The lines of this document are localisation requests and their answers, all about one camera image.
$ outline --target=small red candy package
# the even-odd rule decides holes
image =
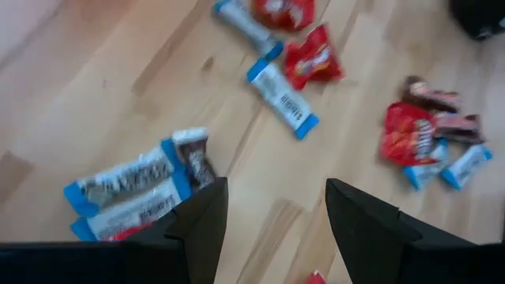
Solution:
[[[288,43],[284,63],[284,73],[297,90],[310,80],[328,82],[344,76],[325,25],[311,31],[301,46]]]
[[[382,156],[401,166],[437,163],[430,157],[436,120],[428,111],[406,103],[387,108]]]
[[[318,271],[314,271],[307,279],[306,284],[326,284],[326,280]]]
[[[314,0],[253,0],[252,10],[269,28],[295,32],[314,21],[316,4]]]

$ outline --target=snack bag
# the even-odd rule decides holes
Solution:
[[[310,80],[328,82],[344,76],[325,25],[310,32],[301,46],[289,43],[284,63],[284,73],[297,90]]]
[[[429,165],[435,119],[426,110],[406,103],[387,108],[381,145],[382,156],[401,166]]]
[[[269,28],[295,32],[314,21],[316,4],[314,0],[253,0],[252,10]]]
[[[326,284],[326,280],[318,271],[314,271],[307,279],[306,284]]]

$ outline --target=candy pile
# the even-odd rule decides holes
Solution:
[[[483,145],[479,115],[461,115],[461,105],[458,93],[434,90],[422,78],[408,76],[402,101],[387,108],[381,154],[404,166],[403,173],[416,190],[437,175],[461,190],[492,158]],[[447,140],[470,146],[452,165]]]
[[[65,197],[81,216],[71,230],[83,241],[117,241],[150,226],[216,179],[207,139],[203,128],[177,131],[138,160],[67,186]]]
[[[282,72],[272,61],[281,55],[284,43],[254,17],[269,28],[299,31],[314,21],[314,0],[253,0],[254,16],[241,0],[223,0],[215,4],[214,11],[252,41],[262,58],[247,72],[247,81],[260,91],[294,135],[304,139],[319,118],[297,90],[311,80],[328,82],[343,77],[328,30],[321,25],[308,34],[302,45],[288,43]]]

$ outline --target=milky way bar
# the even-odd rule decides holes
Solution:
[[[402,87],[402,101],[426,110],[459,112],[462,99],[457,92],[443,92],[433,90],[429,84],[419,76],[408,76]]]
[[[189,181],[196,190],[210,185],[217,178],[206,155],[207,139],[206,128],[176,131],[172,136],[175,147],[189,168]]]
[[[466,144],[482,144],[484,137],[481,134],[481,118],[477,114],[465,117],[459,114],[437,114],[434,137],[444,137]]]

